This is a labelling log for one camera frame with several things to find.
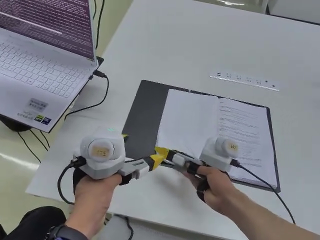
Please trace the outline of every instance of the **wristwatch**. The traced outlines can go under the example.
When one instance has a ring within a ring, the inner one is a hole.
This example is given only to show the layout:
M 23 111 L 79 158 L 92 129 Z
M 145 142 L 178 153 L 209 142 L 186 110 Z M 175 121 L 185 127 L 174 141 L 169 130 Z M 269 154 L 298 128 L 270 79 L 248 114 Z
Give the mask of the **wristwatch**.
M 88 240 L 88 238 L 83 233 L 63 224 L 50 228 L 44 240 Z

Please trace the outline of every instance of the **black folder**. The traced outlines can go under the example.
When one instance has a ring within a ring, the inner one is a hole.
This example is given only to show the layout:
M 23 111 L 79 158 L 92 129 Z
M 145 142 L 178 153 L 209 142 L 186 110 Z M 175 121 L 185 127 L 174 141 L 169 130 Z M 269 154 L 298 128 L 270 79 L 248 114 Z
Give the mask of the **black folder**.
M 157 143 L 158 129 L 161 122 L 162 114 L 167 101 L 168 91 L 175 89 L 184 92 L 190 92 L 201 95 L 211 95 L 203 92 L 184 89 L 181 87 L 165 85 L 157 82 L 142 80 L 136 93 L 131 110 L 123 127 L 122 133 L 128 134 L 129 137 L 125 143 L 126 156 L 132 159 L 138 159 L 155 154 L 155 146 Z M 238 101 L 248 105 L 266 108 L 267 119 L 269 122 L 270 135 L 274 152 L 274 167 L 277 181 L 276 192 L 280 192 L 280 182 L 276 158 L 276 149 L 274 134 L 271 123 L 270 109 L 265 106 L 253 103 Z M 258 186 L 246 182 L 233 181 L 246 186 L 270 191 L 269 188 Z

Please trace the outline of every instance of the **power outlet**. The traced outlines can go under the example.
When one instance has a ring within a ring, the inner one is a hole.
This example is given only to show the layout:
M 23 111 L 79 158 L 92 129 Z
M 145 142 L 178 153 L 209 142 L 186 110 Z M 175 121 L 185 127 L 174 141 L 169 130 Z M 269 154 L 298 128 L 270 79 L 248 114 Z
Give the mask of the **power outlet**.
M 279 84 L 275 81 L 263 80 L 261 78 L 251 77 L 240 73 L 235 73 L 232 71 L 213 71 L 213 74 L 210 74 L 210 78 L 225 80 L 228 82 L 246 84 L 254 87 L 269 89 L 273 91 L 280 91 Z

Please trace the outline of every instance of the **laptop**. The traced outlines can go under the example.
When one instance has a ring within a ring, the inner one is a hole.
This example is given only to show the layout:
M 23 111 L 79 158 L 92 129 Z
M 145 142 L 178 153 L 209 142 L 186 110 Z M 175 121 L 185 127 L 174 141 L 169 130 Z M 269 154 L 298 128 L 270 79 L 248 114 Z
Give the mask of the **laptop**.
M 90 0 L 0 0 L 0 115 L 49 133 L 98 67 Z

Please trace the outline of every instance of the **open notebook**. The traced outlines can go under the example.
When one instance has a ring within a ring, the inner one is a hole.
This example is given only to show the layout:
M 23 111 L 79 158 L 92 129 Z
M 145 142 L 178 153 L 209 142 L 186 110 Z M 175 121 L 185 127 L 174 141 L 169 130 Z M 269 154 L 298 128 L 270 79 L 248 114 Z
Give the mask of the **open notebook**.
M 170 89 L 165 102 L 157 146 L 198 158 L 208 138 L 222 136 L 239 145 L 237 160 L 278 188 L 275 154 L 266 107 Z M 266 185 L 241 168 L 232 167 L 233 180 Z

